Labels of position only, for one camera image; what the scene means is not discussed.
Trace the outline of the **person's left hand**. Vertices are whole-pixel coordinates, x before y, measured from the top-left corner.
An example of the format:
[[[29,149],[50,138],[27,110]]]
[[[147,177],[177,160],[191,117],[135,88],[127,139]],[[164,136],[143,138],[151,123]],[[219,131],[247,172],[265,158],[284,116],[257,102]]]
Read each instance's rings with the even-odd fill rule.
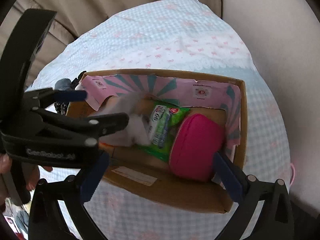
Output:
[[[5,187],[1,186],[1,207],[9,197],[17,198],[19,204],[29,199],[27,192],[34,190],[40,179],[39,166],[47,172],[53,170],[44,157],[28,154],[11,158],[7,153],[1,154],[1,175],[5,183]]]

